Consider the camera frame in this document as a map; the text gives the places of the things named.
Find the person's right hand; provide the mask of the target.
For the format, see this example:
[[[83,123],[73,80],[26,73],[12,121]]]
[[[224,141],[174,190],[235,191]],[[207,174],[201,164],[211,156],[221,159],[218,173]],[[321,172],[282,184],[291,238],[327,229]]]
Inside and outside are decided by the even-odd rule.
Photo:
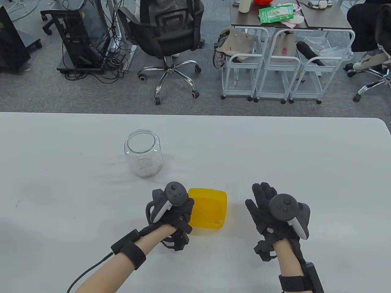
[[[245,201],[258,233],[265,237],[265,240],[274,243],[288,239],[290,241],[299,242],[299,237],[288,223],[275,219],[270,211],[270,201],[277,195],[274,187],[271,187],[267,182],[261,184],[255,183],[252,185],[252,191],[255,201],[247,199]]]

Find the person's left hand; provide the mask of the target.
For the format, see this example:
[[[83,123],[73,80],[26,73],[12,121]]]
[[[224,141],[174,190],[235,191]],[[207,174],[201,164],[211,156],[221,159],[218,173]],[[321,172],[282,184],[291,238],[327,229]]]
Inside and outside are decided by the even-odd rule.
[[[189,198],[181,206],[171,206],[169,210],[166,210],[162,214],[157,223],[168,224],[175,227],[178,231],[190,234],[192,232],[192,227],[189,222],[194,208],[194,203],[194,199]]]

